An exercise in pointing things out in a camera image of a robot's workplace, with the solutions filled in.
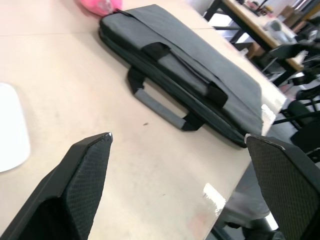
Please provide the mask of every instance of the gray laptop bag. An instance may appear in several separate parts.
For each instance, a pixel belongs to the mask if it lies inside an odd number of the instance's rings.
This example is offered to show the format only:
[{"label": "gray laptop bag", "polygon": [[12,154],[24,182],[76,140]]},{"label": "gray laptop bag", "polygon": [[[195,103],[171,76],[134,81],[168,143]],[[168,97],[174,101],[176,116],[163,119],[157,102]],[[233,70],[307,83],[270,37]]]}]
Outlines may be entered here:
[{"label": "gray laptop bag", "polygon": [[[203,124],[241,147],[262,131],[261,88],[191,29],[158,5],[105,16],[102,41],[131,65],[136,98],[183,131]],[[144,91],[149,78],[189,111],[180,118]]]}]

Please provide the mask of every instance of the wooden desk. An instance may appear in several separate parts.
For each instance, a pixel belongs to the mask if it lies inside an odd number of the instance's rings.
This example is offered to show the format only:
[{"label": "wooden desk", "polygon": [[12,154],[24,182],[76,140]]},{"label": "wooden desk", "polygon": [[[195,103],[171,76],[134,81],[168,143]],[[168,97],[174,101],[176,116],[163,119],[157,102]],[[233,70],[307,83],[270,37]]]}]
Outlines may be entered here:
[{"label": "wooden desk", "polygon": [[[261,84],[263,103],[279,112],[285,97],[214,30],[203,30],[207,23],[190,7],[172,0],[125,0],[124,6],[152,3],[234,59]],[[4,0],[0,19],[6,23],[0,80],[17,91],[31,142],[29,159],[0,173],[0,234],[73,143],[110,131],[106,182],[89,239],[204,239],[220,213],[204,187],[211,184],[228,200],[250,162],[248,150],[207,127],[181,132],[140,103],[126,83],[128,66],[98,38],[99,19],[75,1]],[[266,133],[271,121],[264,120]]]},{"label": "wooden desk", "polygon": [[[245,6],[236,2],[236,0],[214,0],[204,18],[209,21],[219,8],[232,18],[232,20],[239,25],[244,32],[248,33],[266,52],[269,52],[281,45],[279,41],[274,39],[270,33],[263,28],[268,22],[275,20],[275,18],[270,18],[268,16],[258,17]],[[282,30],[288,35],[294,34],[284,24],[281,24],[281,26]],[[279,79],[276,80],[275,83],[277,86],[283,82],[282,79],[286,80],[291,75],[302,71],[304,68],[301,64],[301,57],[278,60],[277,62],[286,70],[285,74],[280,76],[281,82]]]}]

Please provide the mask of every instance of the white object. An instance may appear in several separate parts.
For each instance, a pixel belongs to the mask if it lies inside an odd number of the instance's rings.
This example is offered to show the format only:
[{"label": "white object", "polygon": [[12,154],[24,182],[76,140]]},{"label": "white object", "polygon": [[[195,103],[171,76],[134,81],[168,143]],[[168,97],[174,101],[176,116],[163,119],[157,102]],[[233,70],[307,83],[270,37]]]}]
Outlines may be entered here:
[{"label": "white object", "polygon": [[0,172],[15,168],[30,155],[30,141],[18,95],[0,83]]},{"label": "white object", "polygon": [[244,49],[242,49],[242,50],[240,51],[240,55],[241,55],[242,57],[244,57],[244,56],[247,55],[248,52],[249,52],[248,48],[244,48]]},{"label": "white object", "polygon": [[210,8],[213,0],[186,0],[186,2],[203,16],[208,8]]},{"label": "white object", "polygon": [[268,22],[264,26],[264,29],[268,31],[271,36],[274,39],[278,40],[281,44],[294,44],[297,42],[292,36],[289,36],[285,32],[283,32],[281,22],[278,20]]},{"label": "white object", "polygon": [[317,33],[318,33],[318,30],[313,30],[309,33],[309,37],[308,37],[309,43],[312,43],[314,40],[316,40]]}]

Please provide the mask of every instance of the gray fabric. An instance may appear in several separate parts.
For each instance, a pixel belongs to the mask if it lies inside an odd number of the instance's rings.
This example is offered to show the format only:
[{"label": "gray fabric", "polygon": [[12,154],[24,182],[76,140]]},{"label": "gray fabric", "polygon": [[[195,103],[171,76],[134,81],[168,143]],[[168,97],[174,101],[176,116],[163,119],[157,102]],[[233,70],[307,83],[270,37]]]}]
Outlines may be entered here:
[{"label": "gray fabric", "polygon": [[134,96],[137,99],[139,99],[142,103],[147,105],[154,112],[156,112],[158,115],[160,115],[165,120],[167,120],[169,123],[174,125],[176,128],[181,129],[186,123],[186,120],[177,116],[168,108],[166,108],[165,106],[161,105],[159,102],[154,100],[143,89],[139,89],[138,91],[136,91]]},{"label": "gray fabric", "polygon": [[[157,5],[127,11],[133,17],[114,14],[104,24],[138,49],[161,42],[198,73],[213,81],[227,95],[226,113],[249,133],[262,131],[262,94],[254,79],[208,45],[192,30]],[[207,85],[169,54],[159,63],[179,75],[199,93],[206,95]]]}]

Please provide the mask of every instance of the table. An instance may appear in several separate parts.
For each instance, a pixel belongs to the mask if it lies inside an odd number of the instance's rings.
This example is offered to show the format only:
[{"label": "table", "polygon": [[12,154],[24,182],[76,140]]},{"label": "table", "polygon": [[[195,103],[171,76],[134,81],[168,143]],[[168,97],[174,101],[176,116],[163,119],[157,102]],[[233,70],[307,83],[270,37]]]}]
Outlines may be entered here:
[{"label": "table", "polygon": [[[263,103],[280,111],[285,97],[184,2],[125,0],[124,9],[152,3],[233,59],[261,84]],[[220,213],[204,187],[228,200],[248,150],[207,127],[181,132],[139,102],[126,82],[128,65],[99,40],[99,18],[75,1],[3,0],[0,21],[0,81],[16,89],[31,142],[29,159],[0,173],[0,234],[73,143],[112,132],[89,239],[204,239]],[[264,120],[265,134],[271,121]]]},{"label": "table", "polygon": [[[239,39],[241,35],[248,33],[266,52],[280,46],[281,43],[274,39],[267,31],[263,29],[268,22],[276,18],[268,16],[256,16],[245,6],[240,5],[236,0],[214,0],[208,9],[204,18],[209,21],[218,9],[222,9],[239,27],[242,29],[236,34]],[[285,33],[292,35],[293,32],[284,24],[281,25]],[[285,69],[285,72],[273,81],[276,86],[279,86],[293,74],[302,71],[301,56],[277,62]]]}]

